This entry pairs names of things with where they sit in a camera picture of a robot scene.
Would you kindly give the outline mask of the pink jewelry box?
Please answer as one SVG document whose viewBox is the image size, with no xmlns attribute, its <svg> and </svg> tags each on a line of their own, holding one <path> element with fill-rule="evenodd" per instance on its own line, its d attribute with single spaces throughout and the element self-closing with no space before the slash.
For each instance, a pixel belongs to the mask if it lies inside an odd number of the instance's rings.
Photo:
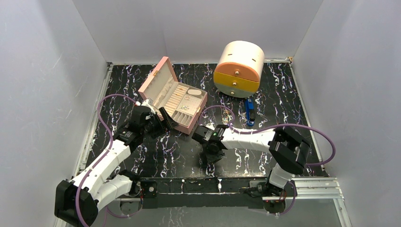
<svg viewBox="0 0 401 227">
<path fill-rule="evenodd" d="M 202 95 L 188 95 L 188 89 L 201 90 Z M 176 129 L 187 135 L 193 130 L 208 99 L 205 90 L 178 81 L 167 56 L 149 73 L 139 88 L 139 93 L 144 102 L 154 110 L 164 107 L 173 120 L 179 123 Z"/>
</svg>

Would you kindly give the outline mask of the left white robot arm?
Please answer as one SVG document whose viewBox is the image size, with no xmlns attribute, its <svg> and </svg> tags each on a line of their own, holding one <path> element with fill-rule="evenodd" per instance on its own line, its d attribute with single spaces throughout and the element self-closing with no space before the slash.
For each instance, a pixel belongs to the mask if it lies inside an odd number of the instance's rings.
<svg viewBox="0 0 401 227">
<path fill-rule="evenodd" d="M 133 108 L 131 117 L 111 136 L 99 157 L 82 173 L 56 187 L 54 214 L 74 227 L 89 227 L 98 212 L 121 195 L 139 195 L 139 176 L 123 171 L 109 179 L 114 169 L 143 143 L 178 127 L 165 108 L 156 109 L 148 101 Z"/>
</svg>

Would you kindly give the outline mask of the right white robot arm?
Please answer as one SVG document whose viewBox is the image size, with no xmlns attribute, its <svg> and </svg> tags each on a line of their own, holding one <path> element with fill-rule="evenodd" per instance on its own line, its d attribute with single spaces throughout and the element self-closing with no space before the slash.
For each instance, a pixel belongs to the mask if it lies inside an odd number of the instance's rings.
<svg viewBox="0 0 401 227">
<path fill-rule="evenodd" d="M 311 149 L 311 142 L 290 126 L 258 132 L 240 130 L 218 125 L 211 129 L 203 125 L 196 127 L 192 139 L 200 143 L 209 164 L 214 164 L 229 149 L 251 149 L 272 155 L 276 165 L 265 183 L 251 183 L 243 192 L 252 197 L 279 196 L 295 175 L 304 172 Z"/>
</svg>

